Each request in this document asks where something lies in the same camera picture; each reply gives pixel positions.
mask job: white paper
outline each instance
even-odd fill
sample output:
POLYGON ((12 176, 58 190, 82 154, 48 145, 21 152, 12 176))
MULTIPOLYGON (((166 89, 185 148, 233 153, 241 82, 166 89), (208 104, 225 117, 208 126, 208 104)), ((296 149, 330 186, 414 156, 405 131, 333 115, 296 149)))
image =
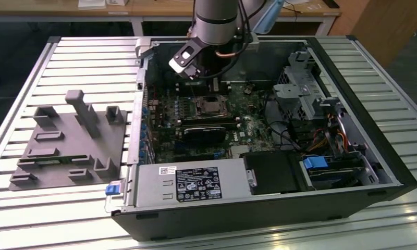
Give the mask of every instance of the white paper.
POLYGON ((292 5, 290 4, 293 4, 293 5, 296 5, 296 4, 305 4, 305 3, 308 3, 308 2, 310 2, 310 0, 289 0, 289 1, 285 1, 284 2, 284 5, 282 5, 282 7, 292 7, 292 5))

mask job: silver cylinder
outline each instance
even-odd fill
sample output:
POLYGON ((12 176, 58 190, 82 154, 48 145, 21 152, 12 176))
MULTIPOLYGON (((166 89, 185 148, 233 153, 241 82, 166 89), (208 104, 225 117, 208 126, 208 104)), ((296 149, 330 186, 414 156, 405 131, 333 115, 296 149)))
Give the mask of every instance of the silver cylinder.
POLYGON ((226 44, 236 32, 238 0, 196 0, 193 32, 209 45, 226 44))

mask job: gray plastic peg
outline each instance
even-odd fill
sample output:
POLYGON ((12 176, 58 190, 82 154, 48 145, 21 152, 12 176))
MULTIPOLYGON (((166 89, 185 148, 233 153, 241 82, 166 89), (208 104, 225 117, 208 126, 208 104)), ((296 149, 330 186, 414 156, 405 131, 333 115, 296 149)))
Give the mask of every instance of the gray plastic peg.
POLYGON ((96 125, 96 113, 93 109, 88 109, 84 103, 84 92, 81 90, 68 90, 65 101, 76 109, 81 124, 85 126, 88 134, 92 138, 100 137, 100 131, 96 125))

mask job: warning label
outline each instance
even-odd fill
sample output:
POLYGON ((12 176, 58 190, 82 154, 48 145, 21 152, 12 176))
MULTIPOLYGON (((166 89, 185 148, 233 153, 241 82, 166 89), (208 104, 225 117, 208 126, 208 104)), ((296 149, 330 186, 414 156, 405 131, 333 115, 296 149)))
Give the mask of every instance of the warning label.
POLYGON ((221 183, 217 167, 176 170, 178 202, 221 199, 221 183))

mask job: table leg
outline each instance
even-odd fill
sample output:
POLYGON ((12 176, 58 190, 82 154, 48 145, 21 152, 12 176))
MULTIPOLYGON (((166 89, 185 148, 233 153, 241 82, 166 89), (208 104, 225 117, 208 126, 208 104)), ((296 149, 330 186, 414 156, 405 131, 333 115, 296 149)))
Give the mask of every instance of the table leg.
POLYGON ((141 27, 142 18, 141 17, 132 18, 130 22, 133 26, 134 36, 144 36, 144 29, 141 27))
POLYGON ((329 34, 334 19, 336 19, 336 17, 324 17, 324 20, 318 26, 316 35, 328 35, 329 34))

